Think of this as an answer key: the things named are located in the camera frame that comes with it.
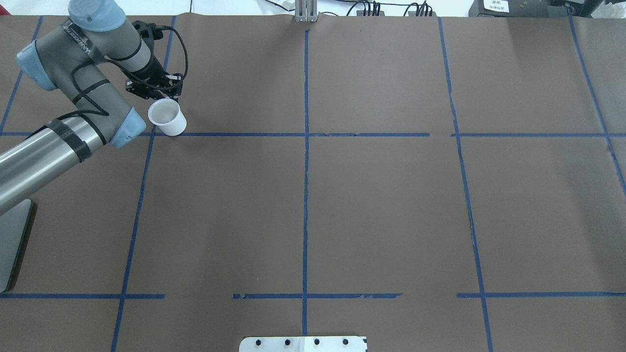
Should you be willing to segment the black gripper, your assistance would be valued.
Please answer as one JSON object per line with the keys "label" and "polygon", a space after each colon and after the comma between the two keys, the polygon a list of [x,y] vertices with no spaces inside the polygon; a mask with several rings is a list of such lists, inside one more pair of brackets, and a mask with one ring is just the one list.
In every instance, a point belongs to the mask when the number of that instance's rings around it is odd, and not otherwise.
{"label": "black gripper", "polygon": [[147,66],[131,72],[125,83],[125,90],[143,100],[170,98],[178,102],[183,83],[183,74],[168,73],[155,57],[151,57]]}

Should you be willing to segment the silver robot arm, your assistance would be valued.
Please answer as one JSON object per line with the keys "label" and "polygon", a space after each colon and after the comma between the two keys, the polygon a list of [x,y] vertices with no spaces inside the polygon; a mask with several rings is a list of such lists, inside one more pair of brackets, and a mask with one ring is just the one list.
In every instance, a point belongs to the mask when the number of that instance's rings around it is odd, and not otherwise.
{"label": "silver robot arm", "polygon": [[64,22],[18,52],[22,72],[46,91],[60,90],[75,109],[1,155],[2,214],[102,147],[120,149],[145,131],[145,120],[99,65],[120,69],[128,93],[178,100],[186,73],[168,73],[154,54],[164,31],[174,28],[130,22],[113,0],[71,0]]}

